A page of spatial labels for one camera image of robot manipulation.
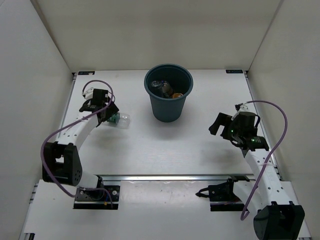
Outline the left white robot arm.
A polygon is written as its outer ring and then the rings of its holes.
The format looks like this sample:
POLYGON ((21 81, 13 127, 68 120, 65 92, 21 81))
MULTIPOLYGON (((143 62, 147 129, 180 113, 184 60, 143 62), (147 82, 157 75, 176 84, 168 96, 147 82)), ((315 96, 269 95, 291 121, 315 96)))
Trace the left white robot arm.
POLYGON ((128 129, 98 124, 92 116, 62 131, 58 143, 74 144, 90 175, 227 175, 238 156, 226 140, 211 135, 217 114, 188 103, 173 122, 157 120, 145 95, 123 94, 117 104, 130 114, 128 129))

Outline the orange plastic bottle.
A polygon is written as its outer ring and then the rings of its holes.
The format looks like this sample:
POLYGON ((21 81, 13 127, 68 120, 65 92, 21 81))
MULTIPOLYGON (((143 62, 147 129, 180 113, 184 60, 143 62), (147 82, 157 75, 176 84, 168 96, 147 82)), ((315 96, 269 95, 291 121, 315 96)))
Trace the orange plastic bottle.
POLYGON ((182 97, 182 96, 183 96, 182 93, 176 92, 176 93, 174 93, 174 94, 171 96, 171 98, 172 98, 172 99, 176 99, 176 98, 179 98, 179 97, 182 97))

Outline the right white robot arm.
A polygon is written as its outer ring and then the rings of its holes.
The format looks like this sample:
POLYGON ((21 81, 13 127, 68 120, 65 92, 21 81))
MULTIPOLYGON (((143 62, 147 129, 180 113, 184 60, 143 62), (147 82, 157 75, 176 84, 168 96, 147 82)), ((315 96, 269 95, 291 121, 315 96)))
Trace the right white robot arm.
POLYGON ((253 228, 258 239, 298 239, 305 211, 288 196, 267 158, 270 152, 267 141, 257 134, 260 117, 242 111, 236 116, 224 116, 223 121, 222 138, 241 150, 255 177, 255 182, 237 181, 226 185, 226 197, 239 198, 243 203, 250 201, 247 210, 254 215, 253 228))

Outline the clear bottle green label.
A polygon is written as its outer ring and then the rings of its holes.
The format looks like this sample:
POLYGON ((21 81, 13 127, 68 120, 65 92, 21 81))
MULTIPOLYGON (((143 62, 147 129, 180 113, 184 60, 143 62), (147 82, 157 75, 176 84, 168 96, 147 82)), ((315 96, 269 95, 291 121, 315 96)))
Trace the clear bottle green label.
POLYGON ((110 126, 117 127, 120 129, 128 129, 131 122, 129 114, 117 112, 113 114, 108 120, 107 123, 110 126))

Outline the small clear cola bottle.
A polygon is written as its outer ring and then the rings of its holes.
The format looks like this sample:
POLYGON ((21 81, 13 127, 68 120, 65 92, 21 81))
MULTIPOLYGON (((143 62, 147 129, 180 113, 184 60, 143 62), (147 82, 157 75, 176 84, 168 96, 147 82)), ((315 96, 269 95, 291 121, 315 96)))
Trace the small clear cola bottle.
POLYGON ((165 80, 154 80, 150 84, 150 91, 160 97, 169 99, 174 94, 174 90, 171 85, 165 80))

